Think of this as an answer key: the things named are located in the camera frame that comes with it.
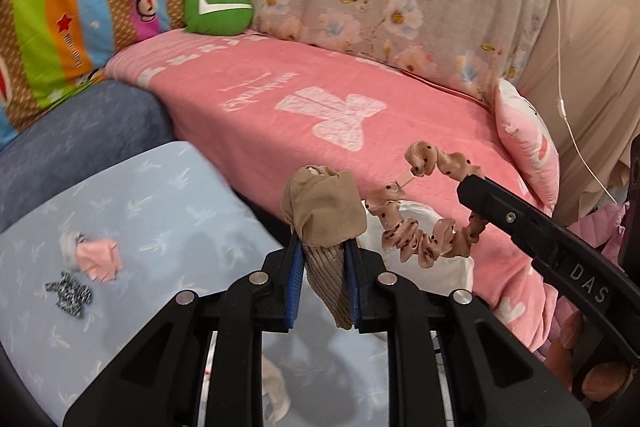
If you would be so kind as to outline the person's right hand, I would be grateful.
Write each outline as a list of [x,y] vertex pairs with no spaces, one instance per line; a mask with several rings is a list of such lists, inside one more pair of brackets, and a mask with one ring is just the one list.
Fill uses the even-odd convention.
[[[573,355],[584,332],[585,320],[579,311],[574,312],[562,325],[560,335],[552,341],[544,366],[571,391],[574,381]],[[618,362],[606,362],[593,366],[582,380],[582,394],[593,402],[602,402],[618,395],[630,380],[632,370]]]

